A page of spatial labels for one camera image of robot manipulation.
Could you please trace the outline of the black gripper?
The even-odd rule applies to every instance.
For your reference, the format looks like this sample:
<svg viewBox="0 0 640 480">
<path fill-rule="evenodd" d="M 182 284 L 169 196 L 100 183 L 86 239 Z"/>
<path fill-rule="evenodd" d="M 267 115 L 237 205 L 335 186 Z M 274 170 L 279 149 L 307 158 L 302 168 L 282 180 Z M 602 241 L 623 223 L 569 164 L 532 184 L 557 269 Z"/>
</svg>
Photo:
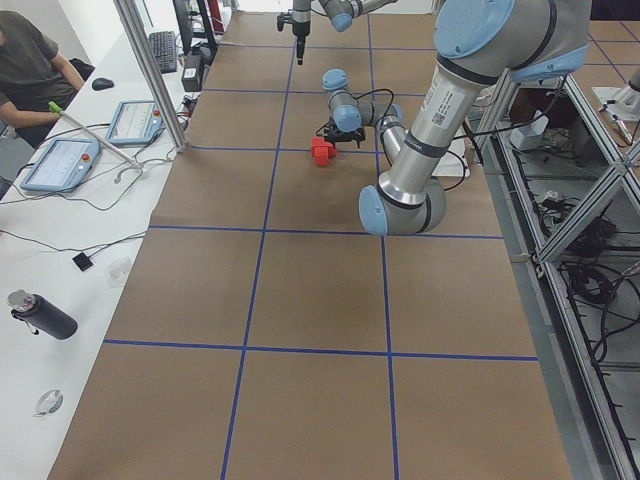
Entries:
<svg viewBox="0 0 640 480">
<path fill-rule="evenodd" d="M 309 35 L 309 22 L 293 22 L 293 33 L 296 36 L 296 61 L 299 66 L 304 63 L 305 37 Z"/>
<path fill-rule="evenodd" d="M 366 140 L 363 127 L 351 132 L 344 132 L 334 122 L 326 122 L 316 130 L 315 135 L 332 145 L 355 142 L 357 146 L 360 146 Z"/>
</svg>

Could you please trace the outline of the second robot base background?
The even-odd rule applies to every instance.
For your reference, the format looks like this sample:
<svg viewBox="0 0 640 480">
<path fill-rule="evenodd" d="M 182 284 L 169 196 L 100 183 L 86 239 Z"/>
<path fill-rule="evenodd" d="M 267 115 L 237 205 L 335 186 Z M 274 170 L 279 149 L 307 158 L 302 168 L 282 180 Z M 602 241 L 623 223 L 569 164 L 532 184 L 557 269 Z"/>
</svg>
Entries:
<svg viewBox="0 0 640 480">
<path fill-rule="evenodd" d="M 631 76 L 624 87 L 593 87 L 600 102 L 600 110 L 622 120 L 639 119 L 639 70 Z"/>
</svg>

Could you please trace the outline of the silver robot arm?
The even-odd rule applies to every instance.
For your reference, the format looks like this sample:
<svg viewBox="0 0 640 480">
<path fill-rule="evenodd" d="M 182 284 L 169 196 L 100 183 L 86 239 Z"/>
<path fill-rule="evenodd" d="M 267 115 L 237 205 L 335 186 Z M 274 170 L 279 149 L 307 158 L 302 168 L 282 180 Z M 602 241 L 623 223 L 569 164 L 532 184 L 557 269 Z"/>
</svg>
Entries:
<svg viewBox="0 0 640 480">
<path fill-rule="evenodd" d="M 503 72 L 515 82 L 546 80 L 578 70 L 585 61 L 589 1 L 447 1 L 435 25 L 436 68 L 412 126 L 397 109 L 356 99 L 347 74 L 327 71 L 322 86 L 337 128 L 377 129 L 391 167 L 359 195 L 359 217 L 373 235 L 430 230 L 446 210 L 433 172 L 482 89 Z"/>
<path fill-rule="evenodd" d="M 324 15 L 330 20 L 337 32 L 344 32 L 353 20 L 376 11 L 391 1 L 386 0 L 352 0 L 335 1 L 322 0 L 319 2 Z M 312 2 L 310 0 L 294 0 L 292 8 L 277 16 L 277 29 L 282 31 L 285 25 L 290 25 L 296 39 L 296 61 L 298 65 L 304 63 L 306 40 L 311 32 Z"/>
</svg>

